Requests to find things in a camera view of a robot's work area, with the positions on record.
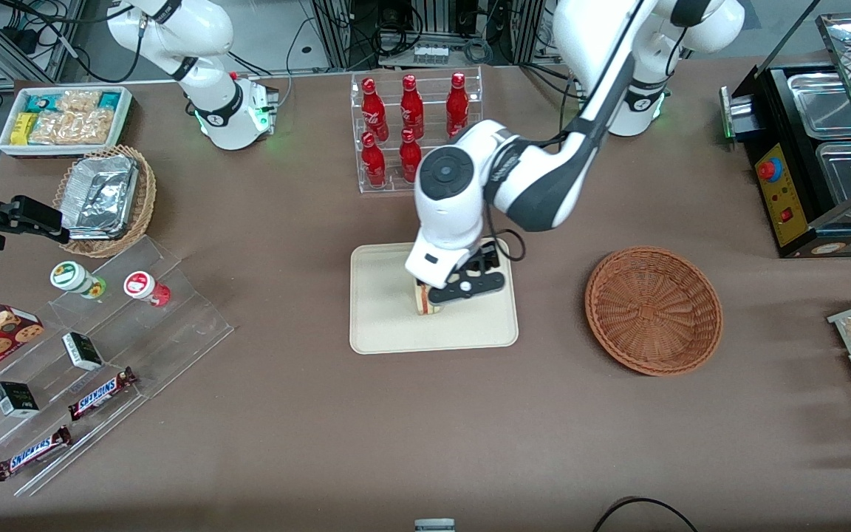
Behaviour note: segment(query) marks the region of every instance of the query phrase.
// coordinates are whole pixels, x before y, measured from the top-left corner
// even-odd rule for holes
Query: brown table
[[[149,233],[238,329],[38,495],[0,489],[0,530],[589,530],[626,495],[703,530],[851,530],[851,367],[824,320],[851,307],[851,259],[776,258],[753,172],[719,140],[717,90],[752,63],[688,61],[651,130],[609,140],[571,218],[527,238],[514,346],[368,357],[348,343],[350,253],[418,222],[411,196],[358,194],[349,76],[297,78],[279,132],[239,152],[199,134],[176,84],[131,85]],[[486,117],[555,131],[555,93],[523,71],[485,87]],[[67,164],[3,157],[0,198],[50,200]],[[723,341],[693,374],[636,375],[584,324],[588,272],[630,245],[719,291]],[[0,302],[37,309],[68,257],[10,236]],[[659,508],[612,519],[681,529]]]

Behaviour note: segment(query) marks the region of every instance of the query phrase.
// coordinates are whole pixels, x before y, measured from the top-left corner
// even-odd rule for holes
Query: brown wicker basket
[[[611,253],[590,276],[584,306],[602,347],[647,375],[697,369],[722,337],[722,307],[711,283],[688,260],[662,248]]]
[[[90,256],[92,259],[105,259],[132,246],[133,243],[140,239],[140,236],[144,235],[146,227],[149,226],[149,219],[153,216],[153,202],[156,201],[156,176],[153,175],[153,169],[149,168],[146,159],[136,149],[129,148],[128,146],[101,149],[101,151],[92,152],[92,154],[84,155],[84,157],[97,158],[112,155],[127,155],[140,164],[137,188],[133,192],[133,206],[131,208],[129,228],[124,233],[124,236],[116,240],[71,240],[71,242],[61,246],[65,251],[76,253],[77,255]],[[68,171],[64,172],[64,179],[61,180],[61,184],[58,186],[58,193],[55,194],[55,199],[51,202],[54,208],[58,208],[61,205],[61,198],[64,198],[64,188],[68,184],[68,177],[70,175],[71,168],[68,168]]]

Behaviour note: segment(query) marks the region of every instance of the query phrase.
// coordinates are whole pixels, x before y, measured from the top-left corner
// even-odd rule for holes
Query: acrylic bottle rack
[[[465,91],[468,94],[468,123],[475,124],[484,117],[482,110],[482,70],[480,68],[436,68],[412,71],[380,71],[377,73],[354,74],[350,89],[350,111],[354,121],[354,150],[357,152],[357,175],[360,192],[398,192],[412,191],[413,185],[403,178],[403,167],[399,159],[399,147],[402,145],[401,132],[403,119],[399,111],[399,102],[403,98],[403,75],[413,74],[416,87],[422,95],[425,110],[425,135],[419,139],[423,157],[432,149],[448,144],[445,130],[445,101],[452,87],[452,74],[462,72],[465,75]],[[364,78],[374,78],[376,93],[386,106],[386,123],[389,126],[389,138],[379,143],[386,158],[386,186],[373,188],[363,170],[360,153],[363,145],[360,136],[366,131],[363,121],[363,91],[360,82]]]
[[[95,270],[107,282],[100,299],[65,293],[37,310],[44,333],[0,363],[0,381],[27,384],[41,411],[20,420],[5,417],[0,410],[0,461],[50,437],[61,425],[68,426],[74,444],[0,482],[3,491],[33,495],[233,331],[212,303],[196,292],[178,264],[179,259],[143,236]],[[169,286],[172,297],[166,306],[152,307],[123,293],[124,279],[135,270],[145,270]],[[61,343],[70,330],[94,341],[104,359],[98,371],[72,366]],[[128,366],[138,378],[136,383],[71,421],[68,405]]]

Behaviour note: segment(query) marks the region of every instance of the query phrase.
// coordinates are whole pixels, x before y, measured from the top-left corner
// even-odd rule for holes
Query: small jar
[[[169,287],[153,279],[147,272],[133,272],[124,281],[124,292],[127,296],[140,301],[146,301],[153,307],[162,307],[169,303]]]
[[[80,293],[84,299],[98,299],[107,290],[104,279],[88,272],[74,260],[65,260],[51,270],[51,284],[64,292]]]

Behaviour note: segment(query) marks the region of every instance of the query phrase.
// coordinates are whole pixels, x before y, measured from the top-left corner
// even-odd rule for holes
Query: coca-cola bottle
[[[426,134],[426,116],[423,97],[416,89],[415,75],[403,75],[403,99],[399,102],[399,109],[403,113],[403,127],[411,129],[416,138],[422,138]]]
[[[360,158],[363,160],[363,171],[367,174],[369,185],[373,188],[386,186],[386,161],[382,149],[376,146],[376,137],[372,132],[363,132],[360,140],[363,142]]]
[[[452,90],[445,101],[445,116],[448,138],[468,126],[468,93],[465,91],[465,75],[462,72],[452,74]]]
[[[403,179],[408,183],[415,183],[419,162],[423,160],[423,151],[416,142],[416,135],[412,128],[403,130],[403,144],[399,148],[399,158],[403,161]]]
[[[363,121],[367,131],[374,132],[380,142],[389,138],[389,126],[386,125],[386,106],[383,99],[376,94],[376,82],[372,78],[362,81],[363,87]]]

